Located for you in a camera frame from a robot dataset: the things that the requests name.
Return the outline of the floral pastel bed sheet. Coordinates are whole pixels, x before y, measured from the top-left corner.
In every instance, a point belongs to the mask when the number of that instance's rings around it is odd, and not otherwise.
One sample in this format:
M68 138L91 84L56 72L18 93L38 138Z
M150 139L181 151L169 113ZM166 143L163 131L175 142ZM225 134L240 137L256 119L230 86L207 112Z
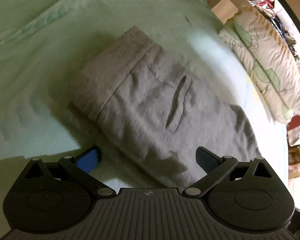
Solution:
M61 123L65 91L75 72L134 25L245 111L262 155L287 183L286 128L219 38L222 22L206 0L0 0L0 160L90 144Z

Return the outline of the upper floral white pillow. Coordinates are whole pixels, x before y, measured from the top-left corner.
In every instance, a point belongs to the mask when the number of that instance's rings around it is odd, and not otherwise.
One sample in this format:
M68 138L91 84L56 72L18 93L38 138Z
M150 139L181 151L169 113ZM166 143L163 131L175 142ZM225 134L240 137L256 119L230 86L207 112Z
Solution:
M276 121L287 124L300 115L297 63L285 40L258 10L241 6L219 36L245 68Z

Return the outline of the grey knit pants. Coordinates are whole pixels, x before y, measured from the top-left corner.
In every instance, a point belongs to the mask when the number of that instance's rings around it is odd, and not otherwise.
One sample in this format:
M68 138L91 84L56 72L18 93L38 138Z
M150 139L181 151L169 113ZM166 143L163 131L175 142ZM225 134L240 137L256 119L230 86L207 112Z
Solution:
M97 132L167 187L204 176L195 159L200 146L240 161L261 155L241 107L220 100L137 27L79 72L68 109L77 126Z

